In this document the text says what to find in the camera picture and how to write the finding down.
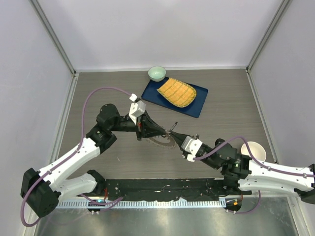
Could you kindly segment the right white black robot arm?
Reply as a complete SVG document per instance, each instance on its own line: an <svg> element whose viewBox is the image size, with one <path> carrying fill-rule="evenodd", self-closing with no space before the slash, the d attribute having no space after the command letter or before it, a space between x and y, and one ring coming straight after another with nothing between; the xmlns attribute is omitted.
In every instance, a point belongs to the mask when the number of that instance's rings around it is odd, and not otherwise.
<svg viewBox="0 0 315 236"><path fill-rule="evenodd" d="M258 160L252 150L243 155L229 141L217 139L215 147L198 137L168 133L177 143L187 161L201 161L220 170L222 188L227 194L236 191L269 191L299 196L309 204L315 202L315 167L290 167Z"/></svg>

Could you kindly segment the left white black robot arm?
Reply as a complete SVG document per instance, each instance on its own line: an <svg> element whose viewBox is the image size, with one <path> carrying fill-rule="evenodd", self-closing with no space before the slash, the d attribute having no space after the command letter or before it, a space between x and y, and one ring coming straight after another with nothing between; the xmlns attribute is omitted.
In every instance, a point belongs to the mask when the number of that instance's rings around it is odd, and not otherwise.
<svg viewBox="0 0 315 236"><path fill-rule="evenodd" d="M114 104L106 104L96 117L96 125L83 135L77 146L38 171L30 168L24 172L22 205L28 205L42 218L58 203L76 195L92 193L100 196L105 189L105 180L97 171L91 170L73 179L68 177L109 149L117 140L115 131L134 132L138 140L167 135L167 131L150 118L142 101L132 103L126 116L121 116Z"/></svg>

